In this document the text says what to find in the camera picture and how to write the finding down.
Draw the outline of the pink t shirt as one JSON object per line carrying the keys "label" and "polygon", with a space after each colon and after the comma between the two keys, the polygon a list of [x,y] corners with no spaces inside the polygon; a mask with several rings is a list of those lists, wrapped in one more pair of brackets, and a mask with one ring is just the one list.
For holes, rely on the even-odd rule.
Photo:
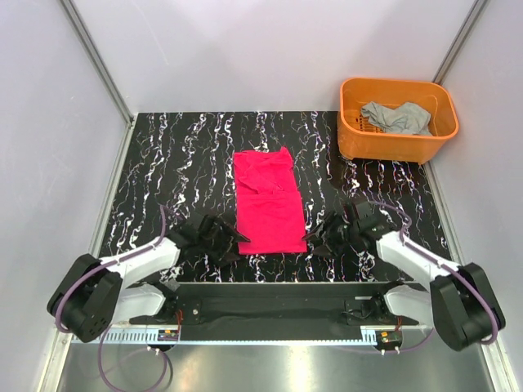
{"label": "pink t shirt", "polygon": [[305,252],[302,196],[287,148],[268,153],[238,152],[233,164],[237,230],[248,238],[239,244],[239,253],[251,256]]}

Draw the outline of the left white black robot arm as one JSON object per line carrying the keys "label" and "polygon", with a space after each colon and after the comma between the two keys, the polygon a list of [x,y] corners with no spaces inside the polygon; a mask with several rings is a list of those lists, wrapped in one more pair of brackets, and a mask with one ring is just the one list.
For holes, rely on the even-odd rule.
{"label": "left white black robot arm", "polygon": [[193,254],[204,254],[218,266],[228,265],[239,259],[239,244],[249,241],[222,218],[196,214],[118,256],[79,256],[51,295],[47,312],[61,332],[83,343],[94,341],[113,324],[136,317],[168,323],[177,304],[145,279]]}

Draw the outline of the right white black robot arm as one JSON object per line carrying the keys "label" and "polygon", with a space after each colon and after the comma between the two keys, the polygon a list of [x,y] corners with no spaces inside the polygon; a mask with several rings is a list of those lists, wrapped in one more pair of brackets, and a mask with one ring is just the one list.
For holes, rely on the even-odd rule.
{"label": "right white black robot arm", "polygon": [[477,264],[459,265],[410,240],[380,214],[346,218],[329,213],[304,236],[318,256],[340,257],[348,248],[374,251],[404,271],[420,289],[390,282],[362,307],[360,319],[390,323],[407,318],[435,330],[452,350],[475,343],[489,345],[506,323],[485,271]]}

